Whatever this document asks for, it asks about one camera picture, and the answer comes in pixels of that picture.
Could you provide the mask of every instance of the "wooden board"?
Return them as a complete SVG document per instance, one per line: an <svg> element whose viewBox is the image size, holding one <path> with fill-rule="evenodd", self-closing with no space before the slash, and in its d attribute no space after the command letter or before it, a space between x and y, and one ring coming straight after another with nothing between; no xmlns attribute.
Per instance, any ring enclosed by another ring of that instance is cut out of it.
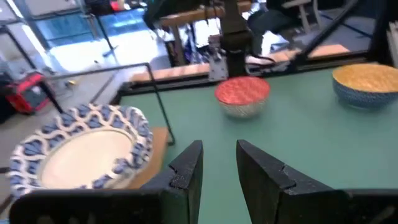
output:
<svg viewBox="0 0 398 224"><path fill-rule="evenodd" d="M267 55L267 57L274 59L276 62L283 62L283 61L287 61L287 60L293 58L294 55L297 54L297 52L299 52L299 50L286 50L286 51L277 52L274 54ZM324 45L324 46L317 47L309 55L309 57L314 58L314 57L342 54L342 53L348 53L348 52L349 52L349 50L340 44ZM258 63L258 64L262 64L262 65L267 65L272 62L269 60L259 59L259 58L255 58L255 57L247 57L246 63Z"/></svg>
<svg viewBox="0 0 398 224"><path fill-rule="evenodd" d="M247 12L251 9L251 2L249 1L240 1L238 2L238 7L240 13ZM224 16L224 8L216 7L216 14L214 13L214 9L212 7L207 9L207 18L214 17L223 17ZM187 23L200 21L206 18L204 9L197 9L188 12L181 12L178 14L169 15L160 19L160 23L162 26L179 26Z"/></svg>
<svg viewBox="0 0 398 224"><path fill-rule="evenodd" d="M180 78L181 76L203 75L208 73L209 69L209 64L204 63L155 70L153 73L155 79L160 80L164 78ZM150 77L147 72L137 73L131 77L132 82L144 82L148 80L150 80Z"/></svg>
<svg viewBox="0 0 398 224"><path fill-rule="evenodd" d="M292 58L297 52L298 50L286 50L283 52L270 54L268 55L268 57L273 58L276 62L283 62ZM325 45L316 48L310 54L310 57L320 57L320 56L333 55L333 54L342 54L347 52L349 52L349 50L340 44ZM269 60L264 60L249 56L246 58L246 63L257 63L257 64L267 65L272 62ZM156 70L154 71L154 77L156 80L161 80L165 78L180 78L187 76L203 75L208 73L209 70L210 66L208 63L197 64L197 65L186 65L186 66ZM130 79L131 82L146 82L149 80L150 77L147 72L135 74Z"/></svg>
<svg viewBox="0 0 398 224"><path fill-rule="evenodd" d="M154 154L149 161L147 167L130 183L127 189L138 189L151 178L159 173L163 166L163 160L167 148L167 139L169 132L166 127L152 128L152 133L154 134L153 150Z"/></svg>

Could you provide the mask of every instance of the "red bowl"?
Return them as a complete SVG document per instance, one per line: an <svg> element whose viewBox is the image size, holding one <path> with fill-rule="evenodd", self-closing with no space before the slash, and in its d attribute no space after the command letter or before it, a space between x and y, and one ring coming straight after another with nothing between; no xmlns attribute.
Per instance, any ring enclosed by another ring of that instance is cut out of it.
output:
<svg viewBox="0 0 398 224"><path fill-rule="evenodd" d="M261 111L269 91L269 84L262 78L237 77L219 84L215 96L226 114L249 118Z"/></svg>

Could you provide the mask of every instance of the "table leg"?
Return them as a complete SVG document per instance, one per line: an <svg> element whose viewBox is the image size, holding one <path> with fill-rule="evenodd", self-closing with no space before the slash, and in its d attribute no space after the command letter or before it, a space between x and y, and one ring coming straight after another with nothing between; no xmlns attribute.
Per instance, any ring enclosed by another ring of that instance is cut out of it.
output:
<svg viewBox="0 0 398 224"><path fill-rule="evenodd" d="M181 37L180 37L180 32L178 30L178 26L172 26L171 29L172 29L174 41L175 41L175 51L177 53L178 65L179 66L185 65L184 51L183 51L183 46L182 46L182 41L181 41Z"/></svg>

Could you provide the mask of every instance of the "floor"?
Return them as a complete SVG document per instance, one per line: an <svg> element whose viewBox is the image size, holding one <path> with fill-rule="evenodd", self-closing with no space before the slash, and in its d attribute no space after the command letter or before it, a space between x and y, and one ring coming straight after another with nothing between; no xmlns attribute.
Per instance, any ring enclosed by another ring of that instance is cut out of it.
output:
<svg viewBox="0 0 398 224"><path fill-rule="evenodd" d="M322 19L326 25L331 22L329 19ZM354 26L362 24L362 29L371 32L372 21L364 21L352 19ZM217 25L213 23L208 33L214 33ZM304 35L301 38L308 43L319 31L315 30L311 34ZM284 40L270 32L265 34L266 41L263 44L263 54L269 53L268 49L272 43L283 42ZM102 42L86 42L81 44L73 44L52 49L45 57L41 55L33 55L35 63L39 67L49 66L56 70L59 74L73 73L82 70L93 70L104 67L113 67L117 65L127 65L130 63L151 62L153 69L162 69L169 67L167 53L163 44L156 41L148 31L140 31L132 34L123 34L112 37L111 42L114 46L118 45L115 50L115 56L109 56L104 59L102 54L108 50L105 41ZM353 32L347 27L340 26L324 44L342 44L351 51L363 50L368 47L370 39ZM9 63L12 70L18 73L18 70L25 67L23 60L15 60ZM144 71L144 68L134 68L123 71L96 73L82 78L75 78L77 85L72 90L61 89L58 99L63 108L69 108L81 103L88 103L102 89L105 84L106 88L100 94L97 103L108 103L114 96L119 85L127 80L134 72ZM8 166L8 158L14 149L14 146L33 130L41 127L52 119L57 112L52 105L48 105L42 111L34 116L15 115L6 123L0 125L0 167ZM0 175L0 203L9 193L9 184L3 175ZM0 220L7 217L7 212L0 215Z"/></svg>

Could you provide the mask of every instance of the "speckled bowl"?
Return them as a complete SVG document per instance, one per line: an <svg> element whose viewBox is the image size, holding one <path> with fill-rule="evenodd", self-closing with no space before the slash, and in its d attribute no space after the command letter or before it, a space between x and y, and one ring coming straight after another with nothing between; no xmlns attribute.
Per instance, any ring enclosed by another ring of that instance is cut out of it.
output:
<svg viewBox="0 0 398 224"><path fill-rule="evenodd" d="M340 67L333 72L333 89L356 108L382 108L398 98L398 70L376 64Z"/></svg>
<svg viewBox="0 0 398 224"><path fill-rule="evenodd" d="M262 78L231 78L218 85L215 96L223 111L235 118L251 118L261 112L270 91Z"/></svg>
<svg viewBox="0 0 398 224"><path fill-rule="evenodd" d="M152 138L137 108L72 108L16 146L7 174L12 194L124 188L150 161Z"/></svg>

